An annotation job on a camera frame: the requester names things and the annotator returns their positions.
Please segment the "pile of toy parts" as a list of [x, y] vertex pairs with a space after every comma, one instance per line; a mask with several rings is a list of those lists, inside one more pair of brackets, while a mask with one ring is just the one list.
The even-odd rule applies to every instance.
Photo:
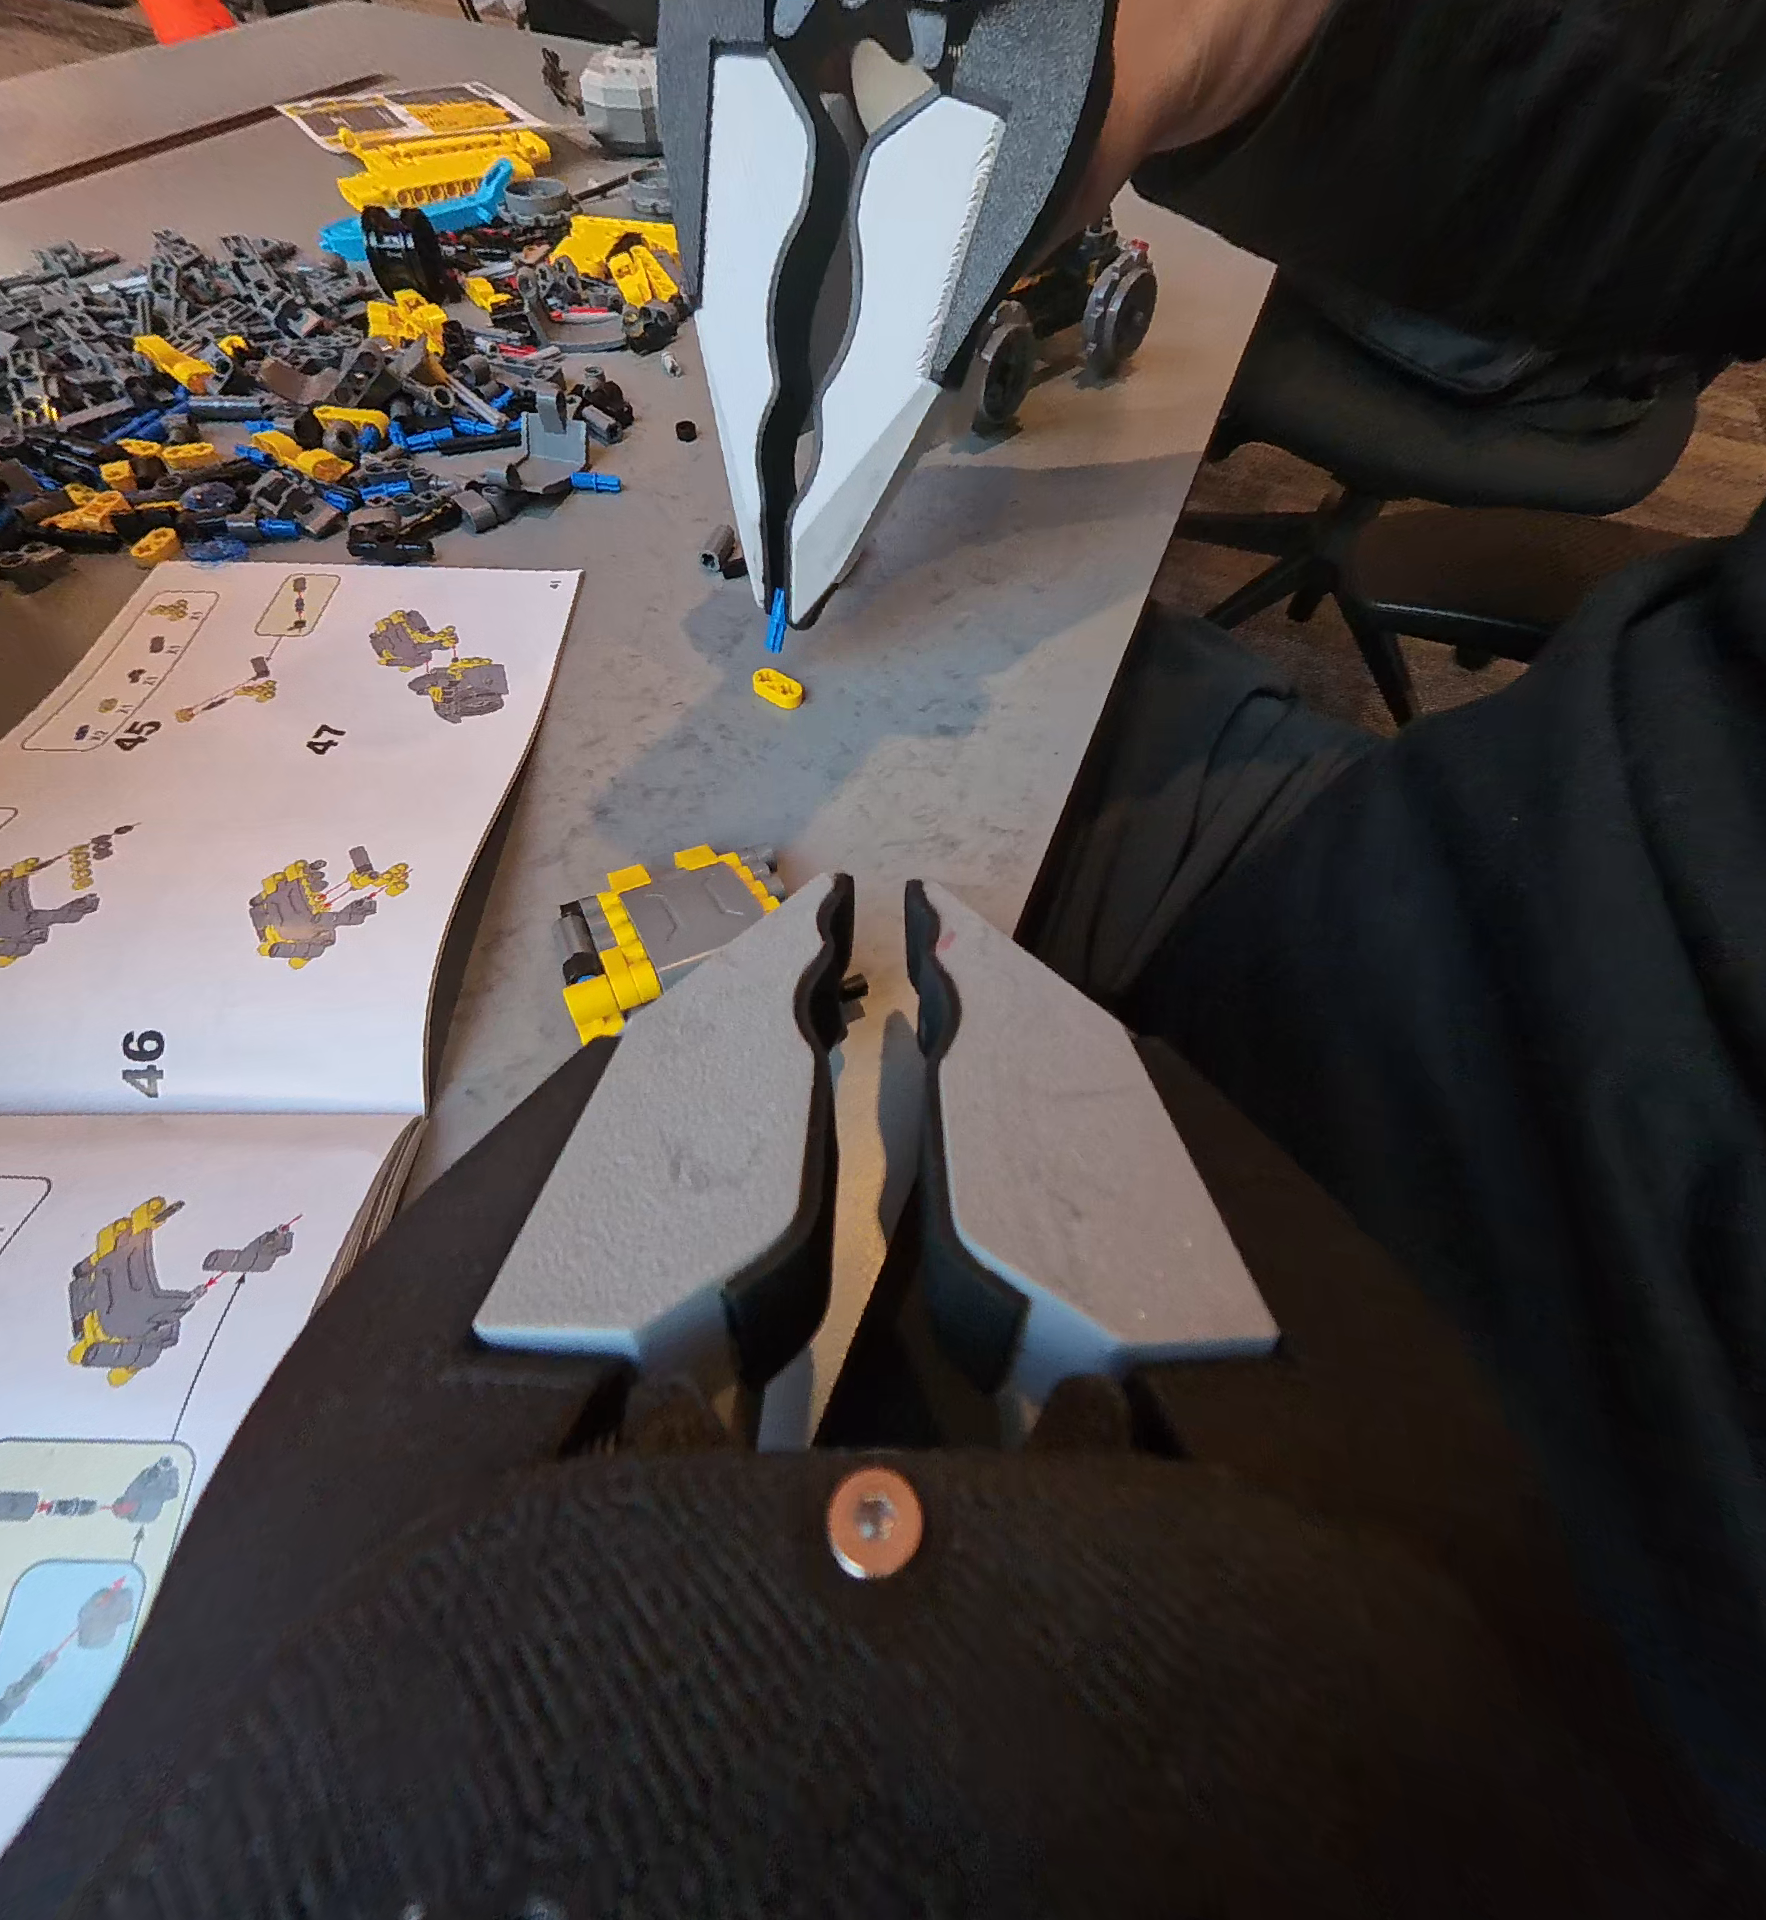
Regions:
[[689, 313], [660, 162], [580, 188], [535, 133], [370, 144], [312, 251], [159, 229], [0, 279], [0, 581], [345, 541], [426, 564], [572, 495], [634, 424], [616, 357]]

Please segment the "open instruction booklet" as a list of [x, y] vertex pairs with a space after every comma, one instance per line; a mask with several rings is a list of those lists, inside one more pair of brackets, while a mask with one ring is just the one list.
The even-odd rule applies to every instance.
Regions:
[[393, 1204], [580, 582], [167, 564], [0, 741], [0, 1854]]

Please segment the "yellow black toy vehicle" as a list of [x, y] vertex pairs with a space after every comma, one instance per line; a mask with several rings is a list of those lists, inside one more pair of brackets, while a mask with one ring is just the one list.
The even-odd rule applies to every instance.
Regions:
[[1077, 350], [1082, 385], [1111, 382], [1141, 346], [1156, 306], [1150, 249], [1120, 235], [1111, 216], [1066, 240], [975, 331], [964, 382], [971, 432], [995, 437], [1016, 428], [1049, 345]]

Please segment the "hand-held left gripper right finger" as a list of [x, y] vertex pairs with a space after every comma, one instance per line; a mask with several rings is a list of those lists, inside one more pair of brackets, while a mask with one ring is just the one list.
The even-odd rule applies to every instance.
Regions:
[[904, 889], [922, 1121], [904, 1345], [935, 1439], [1013, 1447], [1066, 1382], [1129, 1405], [1280, 1327], [1129, 1031], [932, 882]]

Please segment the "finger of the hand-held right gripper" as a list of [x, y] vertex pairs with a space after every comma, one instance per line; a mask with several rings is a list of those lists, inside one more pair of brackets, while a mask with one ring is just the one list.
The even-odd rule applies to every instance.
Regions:
[[703, 368], [734, 529], [758, 605], [801, 617], [800, 440], [812, 335], [853, 160], [828, 109], [776, 55], [716, 55], [703, 181]]
[[984, 109], [924, 99], [861, 155], [851, 319], [818, 398], [813, 467], [792, 510], [796, 628], [845, 575], [938, 404], [943, 325], [1002, 133]]

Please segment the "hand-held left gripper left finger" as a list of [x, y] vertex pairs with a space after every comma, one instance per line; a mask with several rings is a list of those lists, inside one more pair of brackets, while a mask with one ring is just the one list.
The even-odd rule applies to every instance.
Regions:
[[488, 1349], [773, 1378], [830, 1293], [855, 886], [806, 883], [634, 1016], [498, 1269]]

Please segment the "person's right hand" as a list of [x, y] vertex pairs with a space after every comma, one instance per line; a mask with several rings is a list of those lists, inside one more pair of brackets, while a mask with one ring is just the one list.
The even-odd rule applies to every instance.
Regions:
[[1244, 121], [1308, 52], [1332, 2], [1120, 2], [1107, 135], [1141, 160]]

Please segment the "person's right forearm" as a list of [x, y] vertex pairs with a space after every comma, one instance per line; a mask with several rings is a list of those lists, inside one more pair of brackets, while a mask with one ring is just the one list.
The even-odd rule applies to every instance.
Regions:
[[1545, 350], [1766, 358], [1766, 2], [1335, 4], [1136, 189], [1280, 269]]

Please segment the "grey toy battery box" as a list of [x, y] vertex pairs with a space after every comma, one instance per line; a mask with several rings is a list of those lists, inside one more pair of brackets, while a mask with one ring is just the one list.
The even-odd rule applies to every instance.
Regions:
[[581, 68], [587, 135], [612, 158], [662, 158], [656, 50], [634, 42], [598, 50]]

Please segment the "yellow grey toy brick assembly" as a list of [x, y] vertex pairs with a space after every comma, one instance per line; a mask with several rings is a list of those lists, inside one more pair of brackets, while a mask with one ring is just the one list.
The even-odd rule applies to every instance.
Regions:
[[788, 910], [793, 891], [771, 855], [700, 844], [567, 901], [562, 998], [581, 1048], [634, 1030], [649, 1062], [742, 1066], [840, 1045], [868, 990], [851, 972], [851, 883], [815, 876], [796, 891]]

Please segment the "yellow sticker sheet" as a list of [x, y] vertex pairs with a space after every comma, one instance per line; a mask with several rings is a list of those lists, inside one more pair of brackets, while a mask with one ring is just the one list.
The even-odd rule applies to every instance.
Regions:
[[333, 153], [459, 135], [542, 133], [549, 123], [480, 82], [387, 85], [274, 109], [313, 144]]

